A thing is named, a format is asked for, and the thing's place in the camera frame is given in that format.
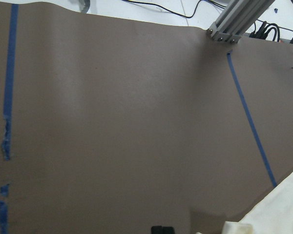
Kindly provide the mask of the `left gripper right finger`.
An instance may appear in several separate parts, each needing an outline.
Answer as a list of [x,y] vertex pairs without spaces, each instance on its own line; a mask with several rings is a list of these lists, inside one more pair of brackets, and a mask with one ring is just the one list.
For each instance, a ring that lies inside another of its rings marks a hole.
[[163,227],[163,234],[173,234],[173,227]]

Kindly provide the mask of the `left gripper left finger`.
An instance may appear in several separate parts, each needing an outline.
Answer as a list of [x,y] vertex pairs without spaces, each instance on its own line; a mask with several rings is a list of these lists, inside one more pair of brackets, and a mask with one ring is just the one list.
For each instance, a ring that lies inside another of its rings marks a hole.
[[162,226],[152,226],[151,227],[151,234],[163,234],[163,227]]

